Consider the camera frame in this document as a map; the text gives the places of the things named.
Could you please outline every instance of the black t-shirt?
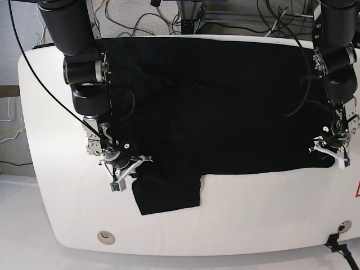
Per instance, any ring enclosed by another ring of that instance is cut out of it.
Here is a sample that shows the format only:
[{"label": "black t-shirt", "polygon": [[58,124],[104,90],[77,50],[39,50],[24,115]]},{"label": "black t-shirt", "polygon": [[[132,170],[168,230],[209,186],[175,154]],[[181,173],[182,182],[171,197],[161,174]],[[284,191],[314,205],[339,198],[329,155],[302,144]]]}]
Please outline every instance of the black t-shirt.
[{"label": "black t-shirt", "polygon": [[[284,116],[304,96],[298,47],[195,38],[105,39],[104,47],[112,71],[109,132],[154,161],[137,169],[132,186],[141,214],[199,206],[205,174],[334,164],[308,150],[329,114],[307,102]],[[124,120],[131,91],[136,103]],[[325,104],[321,82],[312,96]]]}]

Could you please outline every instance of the white cable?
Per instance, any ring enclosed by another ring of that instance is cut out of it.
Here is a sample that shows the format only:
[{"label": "white cable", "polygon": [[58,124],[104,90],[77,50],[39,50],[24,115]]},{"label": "white cable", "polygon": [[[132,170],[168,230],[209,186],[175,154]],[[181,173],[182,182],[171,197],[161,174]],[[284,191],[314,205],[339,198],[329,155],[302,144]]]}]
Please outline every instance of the white cable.
[{"label": "white cable", "polygon": [[23,132],[25,128],[26,128],[26,127],[20,129],[18,132],[16,132],[15,136],[13,136],[13,137],[11,137],[11,138],[2,139],[2,140],[0,141],[0,143],[2,143],[2,142],[4,142],[4,141],[16,139],[17,135],[19,135],[20,132]]},{"label": "white cable", "polygon": [[0,119],[0,122],[11,122],[11,117],[10,117],[10,98],[7,98],[7,115],[9,116],[9,119]]},{"label": "white cable", "polygon": [[39,23],[41,24],[41,27],[42,27],[42,29],[43,29],[43,33],[42,33],[42,35],[41,35],[41,37],[40,37],[40,45],[42,45],[42,44],[44,44],[44,36],[45,36],[45,28],[46,28],[46,26],[44,26],[43,23],[42,23],[42,21],[40,20],[40,17],[39,17],[39,6],[38,6],[38,8],[36,9],[36,17],[38,18],[38,21],[39,21]]},{"label": "white cable", "polygon": [[296,13],[294,12],[295,15],[298,15],[298,16],[301,16],[301,17],[306,17],[306,18],[312,18],[313,15],[304,15],[304,14],[299,14],[299,13]]},{"label": "white cable", "polygon": [[[287,10],[285,10],[285,11],[281,14],[281,16],[280,16],[279,19],[281,19],[281,18],[283,17],[283,15],[285,15],[286,12],[287,12]],[[268,36],[271,34],[271,32],[274,31],[276,25],[277,25],[277,21],[275,21],[274,26],[273,26],[272,29],[265,35],[265,37],[268,37]]]}]

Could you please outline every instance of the black cloth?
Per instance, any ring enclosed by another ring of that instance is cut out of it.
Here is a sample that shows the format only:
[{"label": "black cloth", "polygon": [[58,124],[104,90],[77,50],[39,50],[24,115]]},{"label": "black cloth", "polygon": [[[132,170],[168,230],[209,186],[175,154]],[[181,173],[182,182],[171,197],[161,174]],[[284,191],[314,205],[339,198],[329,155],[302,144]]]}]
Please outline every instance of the black cloth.
[{"label": "black cloth", "polygon": [[[308,150],[328,114],[308,102],[284,116],[304,96],[298,47],[195,38],[105,39],[104,47],[112,71],[109,132],[154,160],[137,169],[132,186],[141,214],[199,206],[206,174],[334,164]],[[130,91],[136,104],[124,120]],[[326,101],[320,82],[312,95]]]}]

